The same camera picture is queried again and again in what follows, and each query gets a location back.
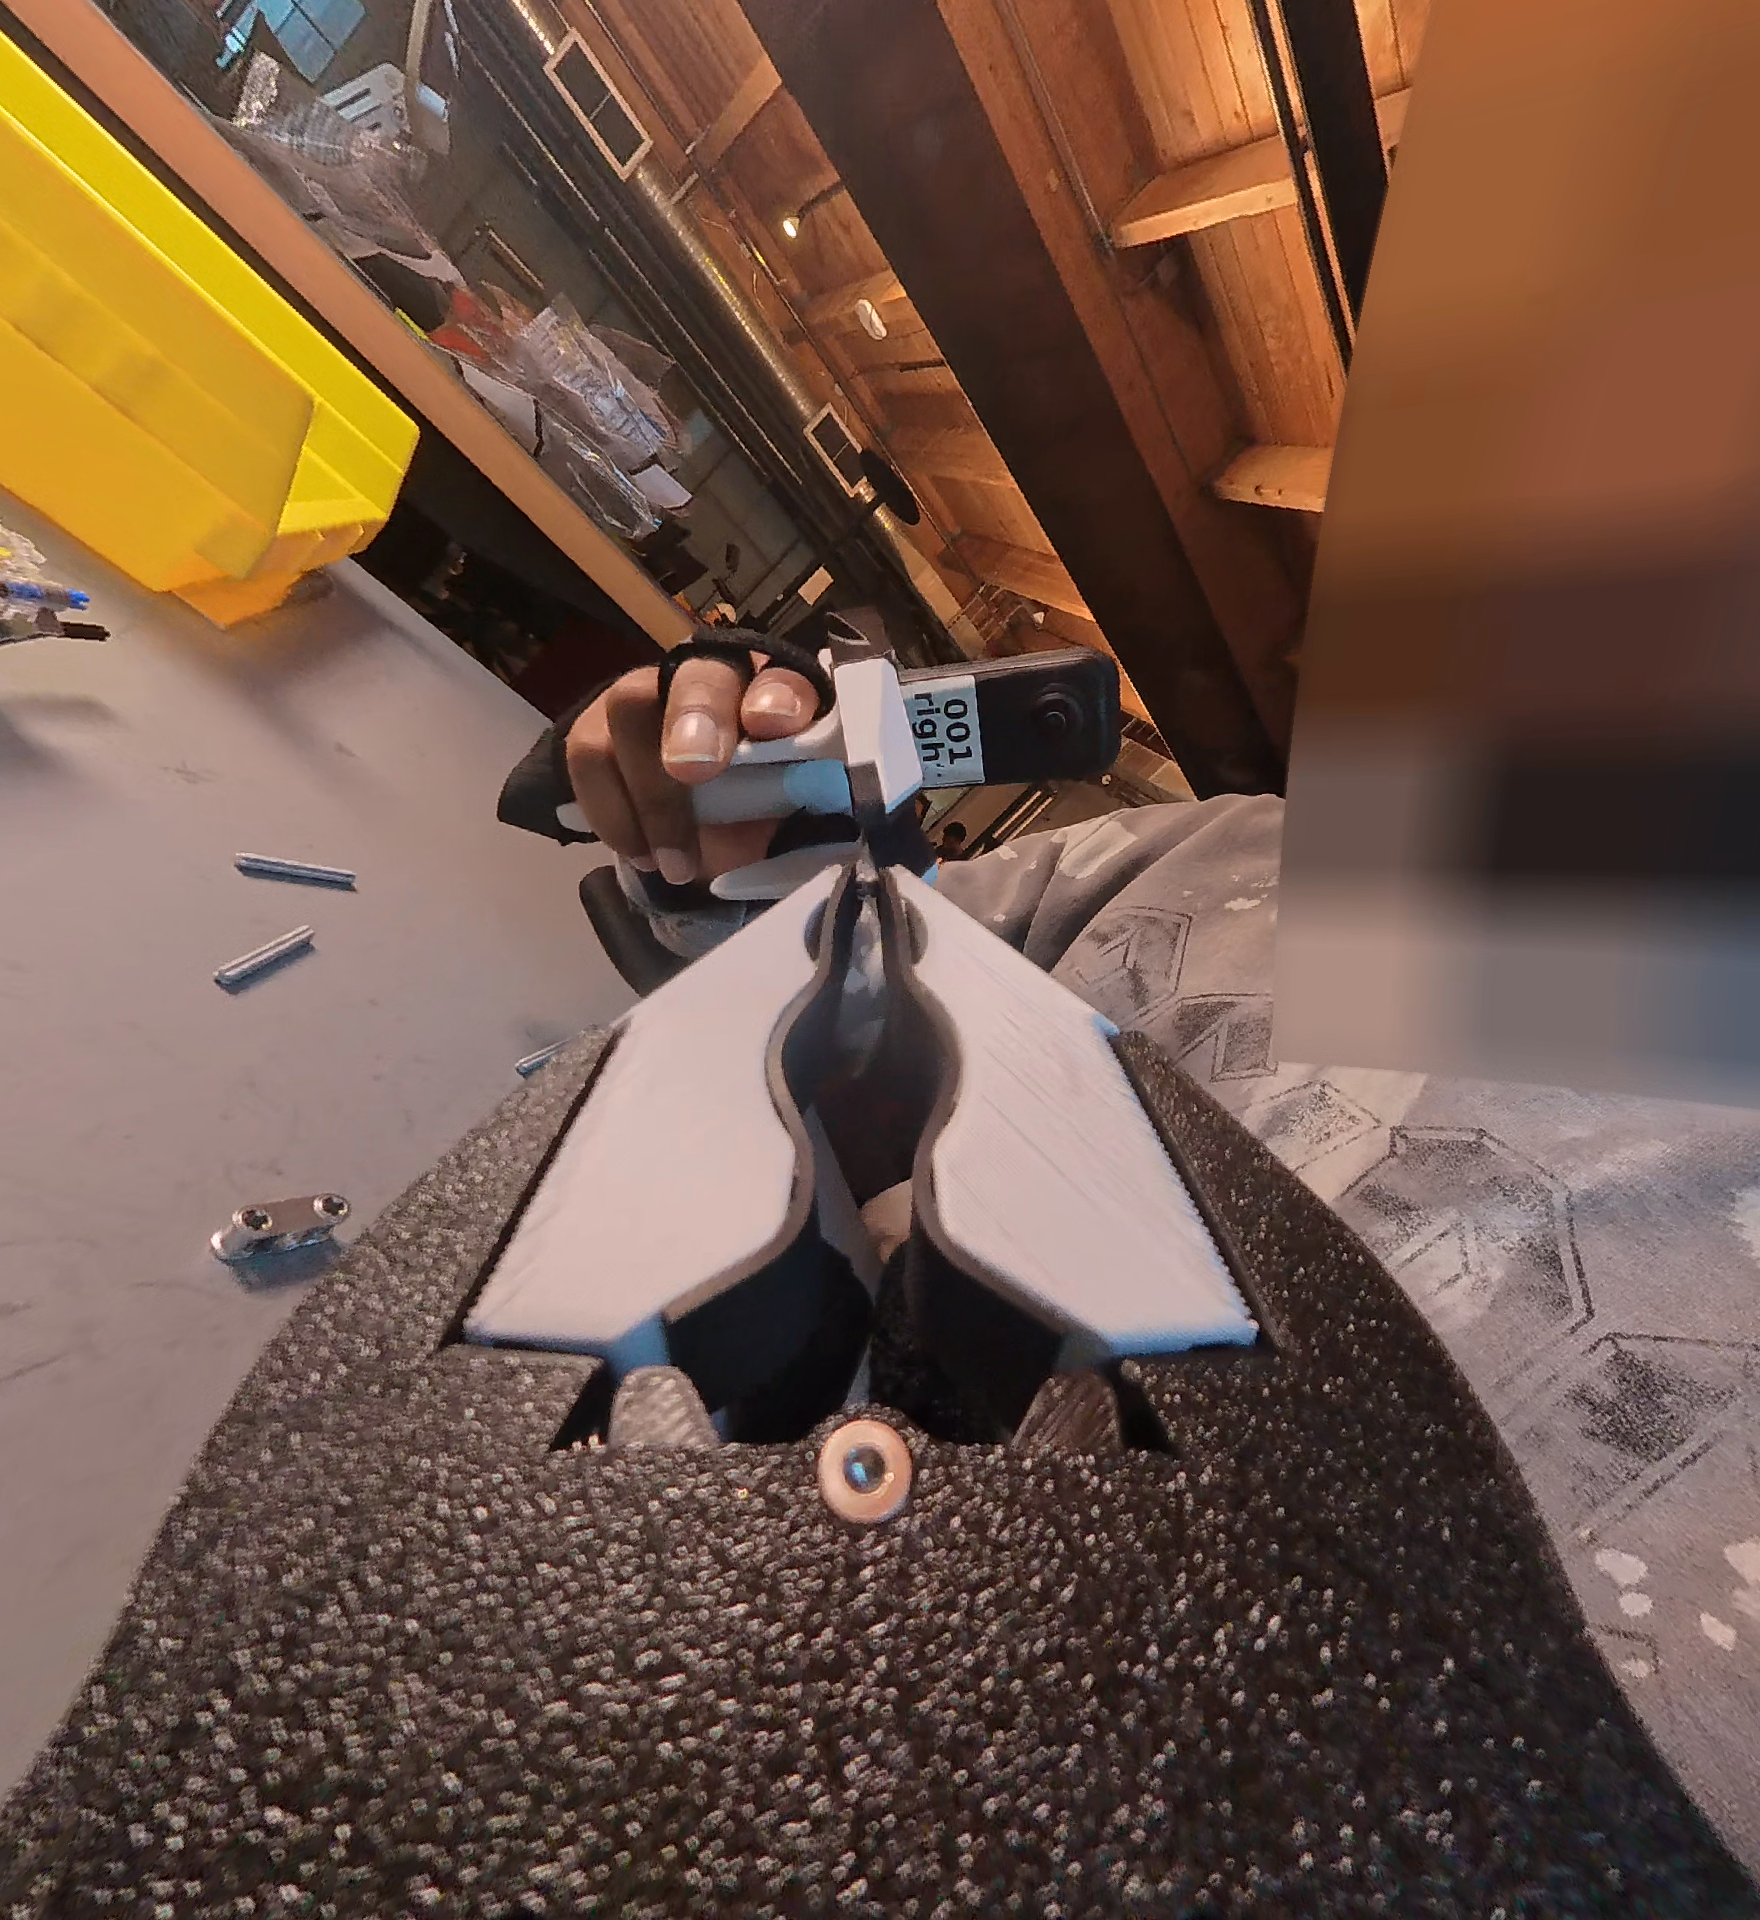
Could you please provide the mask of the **paned window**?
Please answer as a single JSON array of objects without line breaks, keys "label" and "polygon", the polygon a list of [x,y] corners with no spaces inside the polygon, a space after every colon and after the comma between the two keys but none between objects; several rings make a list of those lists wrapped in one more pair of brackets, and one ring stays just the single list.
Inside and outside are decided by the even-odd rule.
[{"label": "paned window", "polygon": [[217,69],[230,71],[272,42],[277,60],[316,84],[364,23],[362,2],[217,2]]}]

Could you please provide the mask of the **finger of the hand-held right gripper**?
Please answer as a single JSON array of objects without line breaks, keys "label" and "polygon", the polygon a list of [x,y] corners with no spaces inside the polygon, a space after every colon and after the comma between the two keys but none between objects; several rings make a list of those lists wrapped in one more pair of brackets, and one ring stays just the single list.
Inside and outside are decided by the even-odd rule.
[{"label": "finger of the hand-held right gripper", "polygon": [[726,902],[784,899],[797,888],[865,854],[873,867],[897,865],[925,881],[937,875],[937,854],[918,818],[895,818],[869,842],[855,818],[783,818],[759,859],[710,881]]},{"label": "finger of the hand-held right gripper", "polygon": [[701,827],[855,818],[875,842],[891,821],[918,818],[919,757],[895,667],[843,663],[832,685],[832,707],[804,732],[745,740],[721,775],[695,784]]}]

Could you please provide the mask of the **yellow bin with blue pins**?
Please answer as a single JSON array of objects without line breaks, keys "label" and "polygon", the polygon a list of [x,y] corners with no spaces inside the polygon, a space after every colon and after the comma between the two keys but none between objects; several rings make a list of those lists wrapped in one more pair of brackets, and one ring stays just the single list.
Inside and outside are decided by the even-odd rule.
[{"label": "yellow bin with blue pins", "polygon": [[0,486],[220,626],[384,526],[419,430],[0,32]]}]

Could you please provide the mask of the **long wooden table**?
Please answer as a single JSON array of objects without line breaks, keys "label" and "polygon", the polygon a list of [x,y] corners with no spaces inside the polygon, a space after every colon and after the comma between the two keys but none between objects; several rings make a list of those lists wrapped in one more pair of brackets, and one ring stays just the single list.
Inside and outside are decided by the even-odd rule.
[{"label": "long wooden table", "polygon": [[5,2],[3,12],[72,74],[99,108],[125,125],[158,169],[244,244],[292,298],[303,301],[394,397],[417,420],[432,422],[637,629],[661,649],[695,633],[693,618],[656,587],[626,547],[610,541],[556,488],[387,301],[316,238],[97,7]]}]

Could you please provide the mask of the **metal air duct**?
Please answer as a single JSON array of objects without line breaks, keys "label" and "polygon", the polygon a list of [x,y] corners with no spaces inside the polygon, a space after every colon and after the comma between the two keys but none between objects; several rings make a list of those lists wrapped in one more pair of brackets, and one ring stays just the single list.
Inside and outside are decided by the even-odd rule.
[{"label": "metal air duct", "polygon": [[[653,328],[699,393],[710,415],[738,442],[771,493],[786,504],[815,565],[845,606],[875,606],[912,665],[965,659],[948,616],[958,611],[932,565],[887,515],[857,519],[849,496],[804,437],[806,420],[837,399],[815,393],[778,331],[753,301],[778,295],[761,261],[733,229],[704,217],[701,184],[684,186],[661,166],[676,148],[656,135],[643,90],[598,32],[591,5],[476,5],[467,34],[487,48],[487,74],[535,137],[562,204],[587,225],[584,244]],[[652,156],[633,179],[617,179],[564,108],[544,72],[561,36],[576,29],[652,133]]]}]

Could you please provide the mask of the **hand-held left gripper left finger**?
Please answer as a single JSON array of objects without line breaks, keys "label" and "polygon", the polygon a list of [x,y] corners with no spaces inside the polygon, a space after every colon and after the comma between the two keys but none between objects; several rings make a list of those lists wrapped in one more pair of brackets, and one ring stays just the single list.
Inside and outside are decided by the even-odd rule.
[{"label": "hand-held left gripper left finger", "polygon": [[777,1442],[861,1375],[861,1240],[806,1128],[861,896],[832,867],[641,998],[528,1188],[461,1339],[670,1366]]}]

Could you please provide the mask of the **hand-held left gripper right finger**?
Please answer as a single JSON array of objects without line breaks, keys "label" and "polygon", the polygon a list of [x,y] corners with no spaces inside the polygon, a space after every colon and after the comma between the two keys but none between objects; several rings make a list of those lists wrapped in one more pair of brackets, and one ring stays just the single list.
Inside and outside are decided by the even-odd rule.
[{"label": "hand-held left gripper right finger", "polygon": [[1252,1348],[1114,1028],[909,873],[877,923],[918,1117],[909,1318],[965,1418],[1009,1439],[1055,1375]]}]

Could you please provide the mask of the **clear plastic bags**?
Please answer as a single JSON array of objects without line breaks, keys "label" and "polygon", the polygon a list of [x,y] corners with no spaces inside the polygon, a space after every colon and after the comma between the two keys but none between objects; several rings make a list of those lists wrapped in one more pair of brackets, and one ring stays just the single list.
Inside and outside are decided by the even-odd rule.
[{"label": "clear plastic bags", "polygon": [[432,163],[413,105],[389,63],[321,95],[256,52],[220,132],[587,516],[652,541],[691,501],[666,468],[676,420],[570,301],[531,308],[461,275],[413,202]]}]

